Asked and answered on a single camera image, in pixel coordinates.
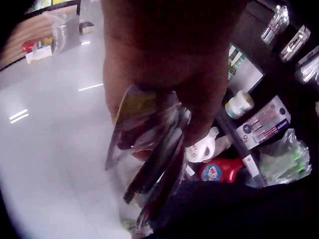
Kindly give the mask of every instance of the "white bottle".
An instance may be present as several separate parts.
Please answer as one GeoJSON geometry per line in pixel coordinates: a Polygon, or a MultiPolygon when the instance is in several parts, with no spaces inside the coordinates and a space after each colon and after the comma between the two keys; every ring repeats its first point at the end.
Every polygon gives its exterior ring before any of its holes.
{"type": "Polygon", "coordinates": [[[210,129],[205,138],[186,148],[186,157],[188,161],[192,163],[200,163],[212,158],[215,151],[215,138],[218,133],[218,129],[213,127],[210,129]]]}

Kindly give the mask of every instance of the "clear plastic packaging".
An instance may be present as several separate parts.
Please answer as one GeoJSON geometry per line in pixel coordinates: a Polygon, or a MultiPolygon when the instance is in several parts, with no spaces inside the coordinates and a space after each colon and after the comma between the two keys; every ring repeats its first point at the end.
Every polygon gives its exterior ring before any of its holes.
{"type": "Polygon", "coordinates": [[[76,11],[64,13],[54,10],[43,14],[52,24],[53,55],[81,45],[79,16],[76,11]]]}
{"type": "MultiPolygon", "coordinates": [[[[191,180],[186,174],[183,146],[189,120],[190,111],[181,107],[173,91],[142,91],[132,85],[122,99],[106,170],[114,169],[130,154],[148,150],[141,158],[144,164],[123,196],[127,204],[135,199],[142,208],[137,219],[138,230],[156,220],[182,180],[191,180]]],[[[121,172],[117,173],[116,177],[121,178],[121,172]]]]}
{"type": "Polygon", "coordinates": [[[308,147],[297,140],[294,129],[288,129],[281,140],[259,150],[259,170],[268,185],[290,183],[311,172],[308,147]]]}

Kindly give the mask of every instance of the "red bottle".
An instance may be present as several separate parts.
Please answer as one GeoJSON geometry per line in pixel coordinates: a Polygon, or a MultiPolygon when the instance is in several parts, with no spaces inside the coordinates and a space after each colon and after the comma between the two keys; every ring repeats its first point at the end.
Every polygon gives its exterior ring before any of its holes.
{"type": "Polygon", "coordinates": [[[226,181],[232,183],[238,170],[243,166],[240,158],[214,158],[200,168],[199,177],[202,181],[226,181]]]}

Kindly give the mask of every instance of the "dark fabric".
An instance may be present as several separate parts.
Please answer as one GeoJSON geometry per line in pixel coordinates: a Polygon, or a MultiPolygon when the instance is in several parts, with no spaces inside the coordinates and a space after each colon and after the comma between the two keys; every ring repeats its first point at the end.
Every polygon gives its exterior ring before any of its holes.
{"type": "Polygon", "coordinates": [[[318,237],[318,181],[313,174],[288,185],[262,189],[184,182],[147,238],[318,237]]]}

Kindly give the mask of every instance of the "store shelf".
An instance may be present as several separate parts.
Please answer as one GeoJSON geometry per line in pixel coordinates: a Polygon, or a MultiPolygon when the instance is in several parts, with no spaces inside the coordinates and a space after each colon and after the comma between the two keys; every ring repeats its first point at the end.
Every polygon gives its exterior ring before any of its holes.
{"type": "Polygon", "coordinates": [[[237,134],[236,127],[232,122],[232,119],[226,113],[224,107],[221,108],[215,119],[224,133],[228,135],[228,137],[232,138],[233,145],[238,151],[239,157],[243,160],[256,185],[258,185],[259,187],[267,186],[265,180],[259,173],[259,170],[256,166],[256,158],[254,157],[253,153],[247,149],[246,145],[237,134]]]}

